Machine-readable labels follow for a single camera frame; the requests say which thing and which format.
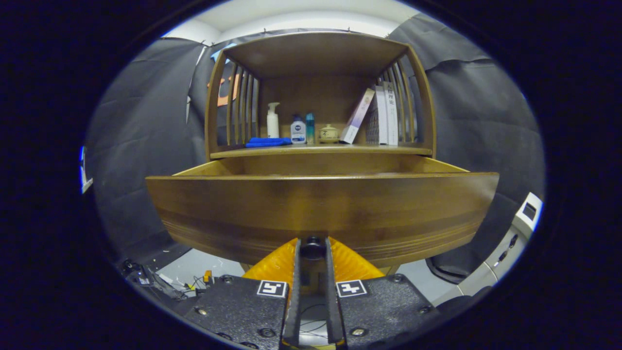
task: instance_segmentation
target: open drawer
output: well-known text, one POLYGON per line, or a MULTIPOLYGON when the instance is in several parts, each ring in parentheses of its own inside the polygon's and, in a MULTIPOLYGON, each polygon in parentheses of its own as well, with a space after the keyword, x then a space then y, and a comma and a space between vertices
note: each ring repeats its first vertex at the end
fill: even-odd
POLYGON ((283 154, 225 158, 147 177, 171 237, 255 264, 294 237, 330 235, 377 267, 468 243, 498 173, 413 154, 283 154))

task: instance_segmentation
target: ceiling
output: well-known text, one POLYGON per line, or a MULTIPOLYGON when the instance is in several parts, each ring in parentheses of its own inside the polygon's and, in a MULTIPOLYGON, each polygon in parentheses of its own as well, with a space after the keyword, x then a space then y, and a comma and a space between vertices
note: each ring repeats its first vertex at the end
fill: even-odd
POLYGON ((217 5, 195 19, 220 32, 263 17, 302 11, 343 11, 402 23, 417 10, 395 0, 231 0, 217 5))

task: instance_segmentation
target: floor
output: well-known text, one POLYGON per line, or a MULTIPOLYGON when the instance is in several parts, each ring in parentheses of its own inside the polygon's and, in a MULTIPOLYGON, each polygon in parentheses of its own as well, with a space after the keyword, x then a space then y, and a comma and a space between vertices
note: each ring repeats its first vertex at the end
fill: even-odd
MULTIPOLYGON (((158 270, 157 274, 173 287, 185 291, 184 284, 196 285, 202 280, 205 270, 211 270, 213 276, 233 275, 241 276, 244 270, 239 263, 215 257, 196 249, 189 250, 177 260, 158 270)), ((448 292, 455 285, 445 282, 434 276, 425 260, 401 265, 398 273, 405 275, 419 291, 429 300, 448 292)), ((324 300, 321 296, 308 296, 301 300, 300 343, 301 345, 326 345, 326 311, 321 306, 324 300)))

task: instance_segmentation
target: small ceramic jar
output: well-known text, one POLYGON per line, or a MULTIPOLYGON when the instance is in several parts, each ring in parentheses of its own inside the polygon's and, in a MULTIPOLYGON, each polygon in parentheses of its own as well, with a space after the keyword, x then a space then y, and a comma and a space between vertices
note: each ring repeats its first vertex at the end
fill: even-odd
POLYGON ((337 143, 339 142, 339 130, 326 124, 325 127, 320 129, 320 143, 337 143))

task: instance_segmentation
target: pink book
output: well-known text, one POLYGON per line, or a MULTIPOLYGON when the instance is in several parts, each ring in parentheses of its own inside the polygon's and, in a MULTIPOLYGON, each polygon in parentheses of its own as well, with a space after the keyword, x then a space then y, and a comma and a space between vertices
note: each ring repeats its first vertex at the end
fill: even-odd
POLYGON ((369 108, 371 99, 374 97, 374 93, 375 91, 370 88, 365 90, 365 94, 363 94, 358 106, 356 106, 356 109, 352 112, 352 115, 348 120, 348 124, 346 124, 346 127, 341 132, 339 140, 350 144, 354 142, 354 137, 356 136, 359 128, 361 128, 363 118, 365 117, 365 113, 367 113, 367 109, 369 108))

